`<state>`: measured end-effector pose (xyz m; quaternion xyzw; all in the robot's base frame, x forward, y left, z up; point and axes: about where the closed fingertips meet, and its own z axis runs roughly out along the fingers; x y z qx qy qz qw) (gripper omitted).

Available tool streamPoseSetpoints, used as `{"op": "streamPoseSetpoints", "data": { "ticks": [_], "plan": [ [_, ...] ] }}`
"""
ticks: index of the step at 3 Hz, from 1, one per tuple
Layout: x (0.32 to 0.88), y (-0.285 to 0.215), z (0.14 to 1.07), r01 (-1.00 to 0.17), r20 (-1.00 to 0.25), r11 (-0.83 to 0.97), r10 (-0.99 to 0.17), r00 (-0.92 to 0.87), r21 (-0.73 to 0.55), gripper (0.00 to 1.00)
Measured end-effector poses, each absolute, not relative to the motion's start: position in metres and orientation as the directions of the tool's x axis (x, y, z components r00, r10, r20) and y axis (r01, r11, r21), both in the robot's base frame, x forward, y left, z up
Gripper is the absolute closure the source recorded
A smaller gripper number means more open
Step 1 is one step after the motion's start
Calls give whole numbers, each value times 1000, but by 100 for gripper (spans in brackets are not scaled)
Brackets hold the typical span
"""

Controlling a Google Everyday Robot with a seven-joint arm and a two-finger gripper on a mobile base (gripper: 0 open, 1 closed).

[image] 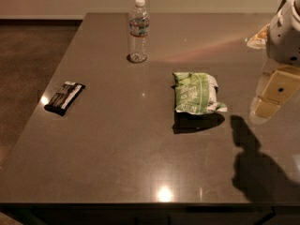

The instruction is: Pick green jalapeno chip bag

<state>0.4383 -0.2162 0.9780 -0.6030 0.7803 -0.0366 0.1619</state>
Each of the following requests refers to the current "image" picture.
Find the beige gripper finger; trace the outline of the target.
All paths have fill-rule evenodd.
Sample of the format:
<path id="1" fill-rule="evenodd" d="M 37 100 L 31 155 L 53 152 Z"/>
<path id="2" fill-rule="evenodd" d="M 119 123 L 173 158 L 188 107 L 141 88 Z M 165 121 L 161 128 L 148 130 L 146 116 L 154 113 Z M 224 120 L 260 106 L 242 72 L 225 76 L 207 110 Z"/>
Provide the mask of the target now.
<path id="1" fill-rule="evenodd" d="M 269 121 L 279 110 L 280 106 L 260 97 L 252 99 L 250 105 L 249 120 L 256 125 L 261 125 Z"/>

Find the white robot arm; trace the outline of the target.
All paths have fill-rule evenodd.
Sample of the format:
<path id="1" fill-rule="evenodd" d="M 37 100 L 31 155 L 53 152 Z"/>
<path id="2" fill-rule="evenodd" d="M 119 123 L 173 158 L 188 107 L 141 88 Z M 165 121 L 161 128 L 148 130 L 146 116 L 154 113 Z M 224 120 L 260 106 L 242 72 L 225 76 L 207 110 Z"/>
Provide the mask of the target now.
<path id="1" fill-rule="evenodd" d="M 265 49 L 267 55 L 249 114 L 260 125 L 300 90 L 300 0 L 282 0 L 271 22 L 247 46 Z"/>

